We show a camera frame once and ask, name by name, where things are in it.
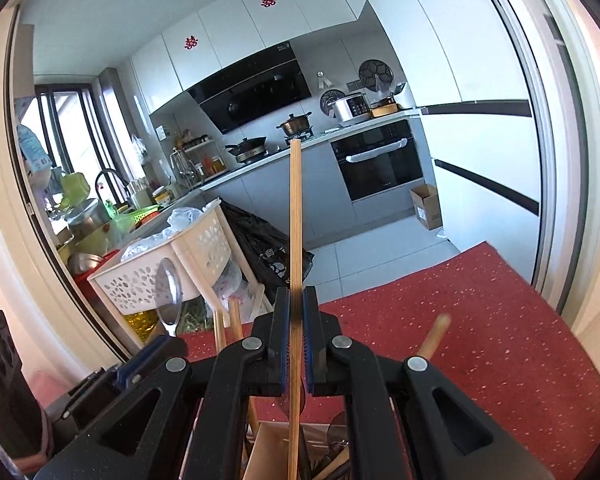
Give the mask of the built-in black oven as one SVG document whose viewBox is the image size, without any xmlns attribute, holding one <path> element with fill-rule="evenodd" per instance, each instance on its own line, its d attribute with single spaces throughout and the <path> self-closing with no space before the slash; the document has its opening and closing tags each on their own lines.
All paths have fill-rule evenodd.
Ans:
<svg viewBox="0 0 600 480">
<path fill-rule="evenodd" d="M 352 202 L 424 176 L 406 119 L 332 142 L 332 151 Z"/>
</svg>

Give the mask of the white refrigerator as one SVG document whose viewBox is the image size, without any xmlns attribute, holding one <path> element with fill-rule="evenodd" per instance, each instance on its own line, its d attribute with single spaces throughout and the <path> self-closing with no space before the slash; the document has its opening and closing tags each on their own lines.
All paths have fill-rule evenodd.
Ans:
<svg viewBox="0 0 600 480">
<path fill-rule="evenodd" d="M 370 0 L 428 143 L 443 229 L 493 246 L 526 281 L 540 237 L 541 168 L 529 90 L 492 0 Z"/>
</svg>

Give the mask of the white upper cabinets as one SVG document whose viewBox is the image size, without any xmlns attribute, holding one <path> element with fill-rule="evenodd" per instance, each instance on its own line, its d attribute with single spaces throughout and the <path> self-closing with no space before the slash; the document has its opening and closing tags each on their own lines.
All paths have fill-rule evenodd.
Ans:
<svg viewBox="0 0 600 480">
<path fill-rule="evenodd" d="M 366 0 L 216 0 L 131 56 L 152 113 L 174 96 L 253 53 L 358 18 Z"/>
</svg>

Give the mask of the cooking pot on stove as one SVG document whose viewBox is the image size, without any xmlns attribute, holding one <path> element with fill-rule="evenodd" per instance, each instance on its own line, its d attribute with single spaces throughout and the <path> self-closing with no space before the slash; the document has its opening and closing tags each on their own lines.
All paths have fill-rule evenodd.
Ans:
<svg viewBox="0 0 600 480">
<path fill-rule="evenodd" d="M 309 121 L 310 116 L 311 112 L 298 116 L 290 114 L 287 120 L 277 126 L 277 129 L 282 130 L 287 138 L 306 133 L 307 131 L 311 130 L 311 124 Z"/>
</svg>

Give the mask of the electric rice cooker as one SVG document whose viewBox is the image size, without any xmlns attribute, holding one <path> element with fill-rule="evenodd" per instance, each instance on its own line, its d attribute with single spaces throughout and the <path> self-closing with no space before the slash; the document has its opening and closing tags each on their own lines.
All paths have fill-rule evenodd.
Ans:
<svg viewBox="0 0 600 480">
<path fill-rule="evenodd" d="M 354 126 L 372 118 L 366 94 L 363 92 L 352 93 L 336 99 L 332 102 L 330 111 L 342 128 Z"/>
</svg>

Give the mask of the dark plastic spoon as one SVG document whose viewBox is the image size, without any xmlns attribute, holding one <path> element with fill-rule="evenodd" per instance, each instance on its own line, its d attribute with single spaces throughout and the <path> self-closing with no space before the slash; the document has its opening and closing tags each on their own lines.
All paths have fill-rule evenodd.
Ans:
<svg viewBox="0 0 600 480">
<path fill-rule="evenodd" d="M 183 292 L 178 270 L 169 258 L 163 258 L 158 264 L 155 300 L 161 324 L 171 337 L 175 337 L 182 315 Z"/>
</svg>

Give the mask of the cardboard box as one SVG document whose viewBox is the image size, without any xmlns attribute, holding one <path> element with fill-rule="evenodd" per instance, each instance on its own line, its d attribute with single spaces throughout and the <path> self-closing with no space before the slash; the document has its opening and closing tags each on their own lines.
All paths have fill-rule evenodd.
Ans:
<svg viewBox="0 0 600 480">
<path fill-rule="evenodd" d="M 429 231 L 442 227 L 438 190 L 430 184 L 410 189 L 414 211 L 418 221 Z"/>
</svg>

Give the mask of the black range hood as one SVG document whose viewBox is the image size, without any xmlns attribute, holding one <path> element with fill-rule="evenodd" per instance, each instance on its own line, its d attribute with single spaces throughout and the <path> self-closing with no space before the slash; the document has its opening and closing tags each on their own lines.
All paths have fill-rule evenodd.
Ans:
<svg viewBox="0 0 600 480">
<path fill-rule="evenodd" d="M 189 87 L 187 92 L 220 133 L 231 132 L 311 96 L 289 41 L 242 58 Z"/>
</svg>

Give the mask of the white plastic utensil holder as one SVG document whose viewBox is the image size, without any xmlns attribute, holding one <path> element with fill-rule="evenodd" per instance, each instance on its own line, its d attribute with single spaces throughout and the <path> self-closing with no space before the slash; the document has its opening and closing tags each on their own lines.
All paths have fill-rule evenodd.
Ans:
<svg viewBox="0 0 600 480">
<path fill-rule="evenodd" d="M 301 424 L 298 439 L 298 479 L 349 477 L 349 434 L 344 415 L 329 425 Z M 261 422 L 244 479 L 289 479 L 289 428 L 286 422 Z"/>
</svg>

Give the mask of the kitchen faucet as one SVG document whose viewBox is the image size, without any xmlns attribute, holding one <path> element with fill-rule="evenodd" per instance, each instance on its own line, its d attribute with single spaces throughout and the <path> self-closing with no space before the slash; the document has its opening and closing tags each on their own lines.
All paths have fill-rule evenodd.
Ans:
<svg viewBox="0 0 600 480">
<path fill-rule="evenodd" d="M 128 202 L 129 181 L 122 177 L 119 171 L 112 168 L 104 168 L 99 171 L 94 181 L 95 193 L 98 200 L 105 203 L 105 197 L 102 195 L 104 188 L 108 188 L 112 202 L 120 207 Z"/>
</svg>

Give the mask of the black wok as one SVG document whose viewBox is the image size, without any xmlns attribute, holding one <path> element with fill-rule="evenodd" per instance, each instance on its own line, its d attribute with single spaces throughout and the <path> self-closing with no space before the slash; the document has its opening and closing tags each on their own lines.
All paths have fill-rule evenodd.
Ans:
<svg viewBox="0 0 600 480">
<path fill-rule="evenodd" d="M 243 138 L 237 144 L 226 144 L 226 150 L 236 159 L 238 164 L 245 164 L 251 159 L 264 155 L 266 152 L 266 137 Z"/>
</svg>

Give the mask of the white perforated storage cart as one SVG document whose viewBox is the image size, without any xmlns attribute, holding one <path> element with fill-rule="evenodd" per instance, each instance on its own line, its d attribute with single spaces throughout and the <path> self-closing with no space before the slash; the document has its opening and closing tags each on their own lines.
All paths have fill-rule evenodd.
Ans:
<svg viewBox="0 0 600 480">
<path fill-rule="evenodd" d="M 150 321 L 148 329 L 140 335 L 129 317 L 137 314 L 147 316 L 157 307 L 156 273 L 163 259 L 169 259 L 178 271 L 183 298 L 204 298 L 212 312 L 224 323 L 230 322 L 230 315 L 213 286 L 219 283 L 230 262 L 238 264 L 247 281 L 249 297 L 253 299 L 252 310 L 244 321 L 249 323 L 256 316 L 273 310 L 271 301 L 265 296 L 264 285 L 251 270 L 236 235 L 230 229 L 222 211 L 222 200 L 217 198 L 208 203 L 202 214 L 186 229 L 132 258 L 124 260 L 116 255 L 88 278 L 99 300 L 137 347 L 142 348 L 151 337 L 162 332 L 156 321 Z"/>
</svg>

